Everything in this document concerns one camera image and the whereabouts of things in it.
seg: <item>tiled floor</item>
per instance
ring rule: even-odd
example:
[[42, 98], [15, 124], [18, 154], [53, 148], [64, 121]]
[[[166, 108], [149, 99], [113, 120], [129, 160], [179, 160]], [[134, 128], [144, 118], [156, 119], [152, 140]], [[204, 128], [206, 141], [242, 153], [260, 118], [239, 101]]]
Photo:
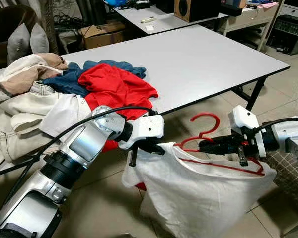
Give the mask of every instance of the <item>tiled floor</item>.
[[[298, 115], [298, 55], [284, 55], [271, 48], [267, 48], [265, 53], [290, 64], [292, 68], [267, 79], [253, 112], [260, 122]], [[213, 124], [211, 119], [189, 122], [192, 116], [203, 111], [217, 114], [222, 122], [211, 136], [227, 135], [230, 132], [227, 113], [239, 104], [246, 105], [241, 98], [228, 92], [166, 115], [165, 141], [180, 142], [210, 128]], [[195, 156], [220, 158], [205, 154]], [[126, 153], [121, 150], [98, 158], [61, 208], [63, 220], [54, 238], [115, 238], [124, 233], [138, 238], [173, 237], [155, 221], [139, 215], [143, 193], [137, 189], [126, 189], [121, 184], [125, 162]], [[10, 184], [9, 178], [0, 180], [0, 184]], [[278, 238], [297, 224], [297, 212], [273, 185], [224, 238]]]

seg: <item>pillow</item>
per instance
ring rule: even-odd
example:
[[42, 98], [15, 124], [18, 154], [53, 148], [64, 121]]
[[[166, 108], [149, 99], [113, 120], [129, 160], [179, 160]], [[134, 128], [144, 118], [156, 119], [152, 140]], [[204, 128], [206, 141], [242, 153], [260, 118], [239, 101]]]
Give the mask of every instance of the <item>pillow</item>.
[[8, 63], [12, 63], [28, 53], [30, 45], [30, 33], [22, 23], [8, 39]]
[[36, 53], [47, 53], [49, 52], [49, 40], [46, 36], [43, 28], [35, 23], [31, 32], [31, 40], [30, 40], [31, 50], [34, 54]]

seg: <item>cardboard box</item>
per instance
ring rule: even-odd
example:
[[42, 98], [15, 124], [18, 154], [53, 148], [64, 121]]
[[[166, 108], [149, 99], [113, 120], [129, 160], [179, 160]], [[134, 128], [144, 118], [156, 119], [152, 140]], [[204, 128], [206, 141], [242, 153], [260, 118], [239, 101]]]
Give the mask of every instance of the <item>cardboard box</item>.
[[125, 25], [119, 21], [99, 26], [89, 26], [81, 29], [85, 47], [92, 49], [128, 40]]

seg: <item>white cloth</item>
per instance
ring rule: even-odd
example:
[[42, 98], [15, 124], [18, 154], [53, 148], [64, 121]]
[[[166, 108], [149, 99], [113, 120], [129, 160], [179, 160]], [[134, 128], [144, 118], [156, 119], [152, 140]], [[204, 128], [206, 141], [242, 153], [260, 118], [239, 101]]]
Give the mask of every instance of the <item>white cloth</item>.
[[[17, 59], [16, 61], [14, 61], [12, 64], [10, 64], [5, 69], [3, 74], [0, 75], [0, 82], [7, 81], [11, 77], [13, 77], [23, 71], [27, 71], [32, 67], [37, 67], [37, 66], [41, 66], [41, 67], [45, 67], [50, 70], [53, 70], [53, 71], [55, 71], [56, 74], [63, 72], [62, 70], [58, 70], [58, 69], [48, 66], [46, 61], [41, 56], [28, 55], [28, 56], [21, 57], [21, 58]], [[6, 93], [4, 93], [3, 91], [0, 90], [0, 101], [7, 100], [9, 98], [10, 98], [10, 96], [8, 96]]]
[[0, 104], [0, 108], [12, 115], [11, 127], [17, 134], [26, 134], [39, 127], [44, 116], [62, 97], [67, 94], [53, 93], [39, 95], [37, 93], [24, 93]]
[[232, 227], [263, 195], [276, 171], [261, 163], [264, 176], [199, 163], [189, 159], [257, 171], [249, 162], [200, 160], [182, 151], [174, 143], [160, 144], [165, 155], [138, 151], [135, 167], [126, 165], [122, 183], [126, 187], [144, 182], [154, 209], [142, 211], [157, 219], [178, 238], [218, 238]]
[[[12, 162], [48, 143], [52, 138], [34, 130], [25, 135], [17, 135], [11, 125], [11, 117], [0, 108], [0, 150], [4, 159]], [[58, 145], [50, 147], [49, 153], [58, 150]]]
[[[39, 125], [44, 133], [56, 137], [61, 132], [85, 119], [91, 113], [87, 101], [80, 95], [64, 94], [46, 114]], [[61, 137], [64, 142], [68, 135]]]

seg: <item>pile of clothes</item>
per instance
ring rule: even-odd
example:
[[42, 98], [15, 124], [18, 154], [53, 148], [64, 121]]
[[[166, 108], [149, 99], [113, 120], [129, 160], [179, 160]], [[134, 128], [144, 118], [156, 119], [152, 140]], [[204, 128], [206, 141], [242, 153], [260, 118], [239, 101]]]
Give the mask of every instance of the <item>pile of clothes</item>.
[[[149, 98], [158, 93], [143, 80], [145, 71], [112, 60], [87, 61], [81, 69], [53, 53], [16, 60], [0, 75], [0, 159], [12, 162], [37, 150], [98, 106], [152, 108]], [[136, 119], [146, 112], [119, 113]], [[116, 147], [109, 141], [104, 150]]]

